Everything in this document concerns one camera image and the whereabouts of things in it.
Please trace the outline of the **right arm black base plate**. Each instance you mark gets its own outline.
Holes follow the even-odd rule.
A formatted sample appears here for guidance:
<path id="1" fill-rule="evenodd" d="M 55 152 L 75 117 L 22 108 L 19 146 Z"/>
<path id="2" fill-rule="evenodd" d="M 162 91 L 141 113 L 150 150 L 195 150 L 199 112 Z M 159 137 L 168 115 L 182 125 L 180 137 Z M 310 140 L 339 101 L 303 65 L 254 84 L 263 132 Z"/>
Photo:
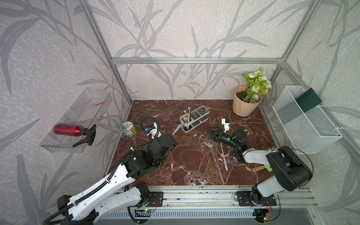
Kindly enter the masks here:
<path id="1" fill-rule="evenodd" d="M 277 206 L 274 195 L 263 197 L 254 191 L 237 191 L 233 198 L 239 206 Z"/>

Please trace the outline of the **light blue long toothbrush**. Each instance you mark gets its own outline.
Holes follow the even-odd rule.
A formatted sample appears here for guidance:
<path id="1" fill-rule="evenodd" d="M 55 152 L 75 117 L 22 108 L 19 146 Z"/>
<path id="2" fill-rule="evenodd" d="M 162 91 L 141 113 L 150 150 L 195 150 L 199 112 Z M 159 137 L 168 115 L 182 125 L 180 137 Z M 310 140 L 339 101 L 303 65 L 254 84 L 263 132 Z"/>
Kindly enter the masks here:
<path id="1" fill-rule="evenodd" d="M 176 127 L 175 131 L 172 133 L 172 136 L 174 136 L 174 135 L 179 131 L 179 129 L 180 129 L 181 127 L 182 127 L 182 125 L 179 124 L 179 125 Z"/>

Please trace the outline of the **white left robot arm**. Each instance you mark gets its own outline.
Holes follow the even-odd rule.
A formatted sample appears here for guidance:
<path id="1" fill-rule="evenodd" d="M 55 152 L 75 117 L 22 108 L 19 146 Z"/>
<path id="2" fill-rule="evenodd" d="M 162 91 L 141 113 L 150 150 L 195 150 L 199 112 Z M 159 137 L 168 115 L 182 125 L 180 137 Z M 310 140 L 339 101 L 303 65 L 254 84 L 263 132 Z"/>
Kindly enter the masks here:
<path id="1" fill-rule="evenodd" d="M 156 133 L 150 135 L 147 142 L 131 149 L 110 174 L 93 186 L 77 195 L 60 197 L 58 211 L 46 218 L 44 225 L 93 225 L 119 209 L 143 207 L 150 201 L 151 192 L 146 184 L 129 186 L 160 168 L 177 143 L 172 134 L 160 134 L 156 118 L 143 118 L 146 120 L 155 122 Z"/>

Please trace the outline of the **pink toothbrush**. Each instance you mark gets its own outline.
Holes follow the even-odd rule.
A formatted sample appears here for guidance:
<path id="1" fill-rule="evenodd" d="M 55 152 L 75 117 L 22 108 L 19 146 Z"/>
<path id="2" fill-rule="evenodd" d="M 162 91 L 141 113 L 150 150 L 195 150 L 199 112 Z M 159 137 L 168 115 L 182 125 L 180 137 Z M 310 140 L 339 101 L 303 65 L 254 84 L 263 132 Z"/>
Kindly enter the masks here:
<path id="1" fill-rule="evenodd" d="M 190 122 L 190 119 L 191 119 L 191 107 L 188 107 L 187 108 L 187 122 Z"/>

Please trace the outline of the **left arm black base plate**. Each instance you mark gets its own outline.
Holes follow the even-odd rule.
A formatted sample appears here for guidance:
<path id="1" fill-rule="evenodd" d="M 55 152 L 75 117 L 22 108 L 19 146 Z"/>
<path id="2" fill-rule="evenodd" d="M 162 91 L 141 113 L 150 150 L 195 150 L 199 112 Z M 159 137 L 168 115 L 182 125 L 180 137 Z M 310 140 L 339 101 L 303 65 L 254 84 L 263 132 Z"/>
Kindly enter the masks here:
<path id="1" fill-rule="evenodd" d="M 161 207 L 163 205 L 164 192 L 151 192 L 151 195 L 142 199 L 137 207 Z"/>

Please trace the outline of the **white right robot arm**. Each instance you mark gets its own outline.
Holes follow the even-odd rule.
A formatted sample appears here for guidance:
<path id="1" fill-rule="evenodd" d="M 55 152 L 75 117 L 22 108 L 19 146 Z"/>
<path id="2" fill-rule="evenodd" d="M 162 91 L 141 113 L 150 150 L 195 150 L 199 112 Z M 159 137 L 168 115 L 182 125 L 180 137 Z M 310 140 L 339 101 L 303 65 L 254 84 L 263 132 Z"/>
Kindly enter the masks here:
<path id="1" fill-rule="evenodd" d="M 314 165 L 308 167 L 295 153 L 296 150 L 288 146 L 270 150 L 249 148 L 243 129 L 235 130 L 232 135 L 226 133 L 223 127 L 206 129 L 214 141 L 233 148 L 237 161 L 268 166 L 272 170 L 272 177 L 252 187 L 250 197 L 256 205 L 274 194 L 304 186 L 313 178 Z"/>

